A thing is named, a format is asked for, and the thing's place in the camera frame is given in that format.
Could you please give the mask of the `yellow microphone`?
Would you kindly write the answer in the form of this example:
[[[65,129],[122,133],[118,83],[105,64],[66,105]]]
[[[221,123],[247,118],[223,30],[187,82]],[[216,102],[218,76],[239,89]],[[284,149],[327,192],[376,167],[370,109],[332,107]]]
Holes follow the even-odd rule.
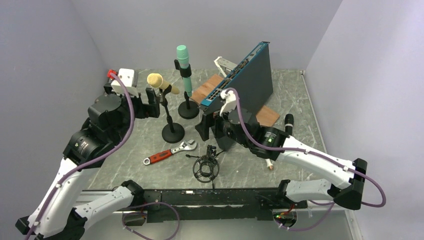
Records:
[[[147,76],[146,81],[152,88],[157,88],[157,89],[161,89],[161,90],[164,91],[168,87],[171,87],[170,92],[172,94],[178,95],[180,93],[180,90],[176,86],[174,86],[170,82],[164,80],[163,76],[159,73],[150,73]]]

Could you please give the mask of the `black shock mount tripod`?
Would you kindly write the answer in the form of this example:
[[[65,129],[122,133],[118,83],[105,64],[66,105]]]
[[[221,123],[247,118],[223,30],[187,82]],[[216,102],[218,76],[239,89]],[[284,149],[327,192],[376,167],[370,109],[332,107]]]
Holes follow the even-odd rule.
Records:
[[[218,163],[218,156],[224,151],[217,152],[217,147],[208,145],[206,153],[201,156],[186,154],[187,158],[196,158],[193,166],[192,173],[194,178],[203,184],[211,183],[212,189],[216,189],[214,180],[217,178],[220,172],[220,165]]]

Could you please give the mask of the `green microphone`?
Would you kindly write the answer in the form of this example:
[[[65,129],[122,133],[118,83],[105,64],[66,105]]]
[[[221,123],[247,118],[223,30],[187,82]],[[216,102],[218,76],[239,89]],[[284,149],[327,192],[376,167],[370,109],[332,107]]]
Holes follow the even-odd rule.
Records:
[[[178,70],[183,79],[184,90],[189,97],[192,96],[193,87],[191,81],[191,65],[189,63],[189,51],[186,45],[178,45],[176,47],[176,57],[178,61]]]

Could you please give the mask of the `black microphone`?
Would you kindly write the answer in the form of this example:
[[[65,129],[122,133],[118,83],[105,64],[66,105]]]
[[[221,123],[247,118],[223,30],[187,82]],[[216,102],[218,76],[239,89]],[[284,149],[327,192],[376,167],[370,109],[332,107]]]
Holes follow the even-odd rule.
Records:
[[[285,118],[284,118],[284,131],[287,134],[292,136],[293,128],[294,128],[294,116],[291,113],[288,113],[285,115]]]

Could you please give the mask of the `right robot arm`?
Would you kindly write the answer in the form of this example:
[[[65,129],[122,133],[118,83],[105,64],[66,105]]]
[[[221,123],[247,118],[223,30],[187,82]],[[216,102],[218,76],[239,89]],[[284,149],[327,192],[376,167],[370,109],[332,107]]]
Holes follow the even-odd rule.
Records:
[[[259,158],[297,165],[320,177],[308,181],[282,180],[275,194],[276,203],[282,208],[306,200],[333,201],[349,210],[361,208],[363,175],[368,164],[365,160],[346,160],[314,149],[283,130],[260,125],[256,116],[245,109],[242,117],[236,110],[223,115],[204,113],[195,130],[203,141],[213,133],[224,151],[238,143]]]

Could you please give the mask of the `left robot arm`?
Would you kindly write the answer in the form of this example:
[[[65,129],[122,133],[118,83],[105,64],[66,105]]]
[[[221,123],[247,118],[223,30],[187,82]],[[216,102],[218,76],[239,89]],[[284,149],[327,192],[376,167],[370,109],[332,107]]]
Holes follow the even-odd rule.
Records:
[[[26,238],[37,240],[79,240],[95,223],[113,212],[139,209],[145,203],[145,191],[133,180],[91,202],[76,205],[91,176],[104,160],[129,138],[135,119],[157,118],[160,106],[153,88],[141,95],[110,92],[101,95],[88,108],[88,118],[74,133],[63,151],[59,170],[45,197],[29,216],[17,220],[16,228]]]

